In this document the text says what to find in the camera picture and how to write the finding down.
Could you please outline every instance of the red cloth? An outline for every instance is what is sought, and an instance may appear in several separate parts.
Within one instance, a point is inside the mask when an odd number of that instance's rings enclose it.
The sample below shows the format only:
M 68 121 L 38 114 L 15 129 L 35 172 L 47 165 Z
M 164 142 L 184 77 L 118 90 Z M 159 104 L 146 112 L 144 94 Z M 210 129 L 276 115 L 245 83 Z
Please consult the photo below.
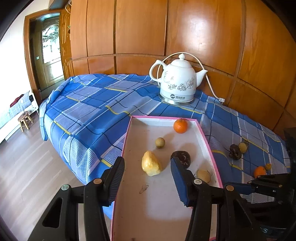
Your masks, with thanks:
M 24 96 L 24 94 L 21 94 L 19 97 L 17 97 L 11 104 L 10 107 L 13 107 L 19 100 L 20 98 L 22 98 Z

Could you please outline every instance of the kettle base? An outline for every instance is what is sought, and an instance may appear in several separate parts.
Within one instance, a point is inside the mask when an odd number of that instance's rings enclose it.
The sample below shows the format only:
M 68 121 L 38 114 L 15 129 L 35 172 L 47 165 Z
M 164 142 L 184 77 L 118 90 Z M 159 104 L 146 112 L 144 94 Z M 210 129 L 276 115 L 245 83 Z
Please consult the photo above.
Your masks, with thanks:
M 174 101 L 172 99 L 165 98 L 161 94 L 159 94 L 159 98 L 162 101 L 164 101 L 164 102 L 166 102 L 168 104 L 172 104 L 172 105 L 190 105 L 190 104 L 192 104 L 194 102 L 194 99 L 191 100 L 191 101 L 188 101 L 188 102 L 178 102 L 178 101 Z

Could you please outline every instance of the potato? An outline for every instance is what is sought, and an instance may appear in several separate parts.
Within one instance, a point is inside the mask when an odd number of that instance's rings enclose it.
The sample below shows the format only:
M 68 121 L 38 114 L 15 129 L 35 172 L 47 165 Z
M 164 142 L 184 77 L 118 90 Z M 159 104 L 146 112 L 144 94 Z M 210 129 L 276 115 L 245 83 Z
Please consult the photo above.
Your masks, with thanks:
M 160 174 L 163 170 L 161 164 L 152 151 L 146 151 L 142 158 L 142 169 L 148 176 Z
M 196 177 L 206 183 L 209 183 L 211 181 L 211 174 L 207 170 L 198 169 L 196 172 Z

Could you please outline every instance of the door frame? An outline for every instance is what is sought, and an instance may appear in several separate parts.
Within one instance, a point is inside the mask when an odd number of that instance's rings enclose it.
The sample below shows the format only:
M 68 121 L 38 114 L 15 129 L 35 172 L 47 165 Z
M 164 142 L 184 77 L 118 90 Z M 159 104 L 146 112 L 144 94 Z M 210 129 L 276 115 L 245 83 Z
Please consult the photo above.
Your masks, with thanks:
M 31 85 L 32 92 L 35 95 L 36 102 L 38 106 L 42 102 L 41 95 L 39 93 L 39 90 L 36 85 L 36 80 L 33 74 L 33 67 L 32 67 L 32 59 L 30 55 L 30 21 L 35 20 L 43 15 L 50 14 L 50 13 L 61 13 L 62 9 L 54 9 L 54 10 L 41 10 L 38 12 L 31 13 L 27 16 L 25 16 L 24 21 L 24 32 L 23 32 L 23 38 L 24 38 L 24 48 L 25 48 L 25 61 L 26 61 L 26 67 L 27 67 L 27 73 L 29 77 L 29 82 Z

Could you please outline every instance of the bed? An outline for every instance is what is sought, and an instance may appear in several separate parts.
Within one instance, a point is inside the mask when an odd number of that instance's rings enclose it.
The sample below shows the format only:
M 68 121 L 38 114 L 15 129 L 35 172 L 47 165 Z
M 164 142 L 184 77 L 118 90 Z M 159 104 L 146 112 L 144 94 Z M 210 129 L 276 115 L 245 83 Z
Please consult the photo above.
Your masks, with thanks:
M 35 96 L 31 91 L 26 92 L 12 107 L 4 108 L 0 111 L 0 143 L 8 140 L 19 128 L 18 118 L 24 112 L 29 115 L 38 111 Z
M 289 172 L 285 142 L 246 115 L 196 90 L 195 101 L 177 107 L 161 102 L 157 83 L 136 74 L 87 74 L 70 77 L 40 106 L 43 140 L 50 140 L 65 164 L 84 184 L 100 177 L 121 155 L 131 115 L 197 119 L 207 138 L 223 183 L 247 183 L 257 166 L 272 164 L 269 173 Z M 248 151 L 234 161 L 229 146 L 242 140 Z M 260 194 L 250 202 L 271 201 Z M 111 218 L 112 207 L 104 212 Z

